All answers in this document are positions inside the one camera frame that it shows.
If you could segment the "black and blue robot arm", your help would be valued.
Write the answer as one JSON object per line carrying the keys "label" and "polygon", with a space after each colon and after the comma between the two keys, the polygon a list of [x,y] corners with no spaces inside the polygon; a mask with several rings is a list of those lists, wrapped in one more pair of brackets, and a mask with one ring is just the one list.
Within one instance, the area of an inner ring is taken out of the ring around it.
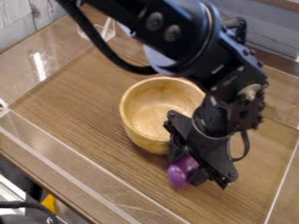
{"label": "black and blue robot arm", "polygon": [[[246,48],[246,21],[222,20],[210,0],[55,0],[96,48],[124,70],[182,77],[205,96],[190,115],[174,110],[162,123],[169,133],[168,179],[174,186],[213,181],[226,187],[238,178],[229,138],[264,121],[266,74]],[[113,52],[78,5],[113,18],[144,45],[148,66]]]}

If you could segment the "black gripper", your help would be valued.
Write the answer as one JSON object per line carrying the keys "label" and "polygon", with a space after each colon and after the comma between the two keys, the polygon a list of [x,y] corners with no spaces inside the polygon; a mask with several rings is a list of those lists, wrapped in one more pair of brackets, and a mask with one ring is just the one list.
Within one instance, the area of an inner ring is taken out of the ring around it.
{"label": "black gripper", "polygon": [[234,72],[232,77],[204,91],[200,106],[190,116],[169,110],[162,126],[169,133],[169,165],[182,156],[193,157],[200,167],[188,185],[213,181],[224,188],[238,178],[229,138],[238,133],[242,152],[249,152],[248,131],[262,122],[266,75]]}

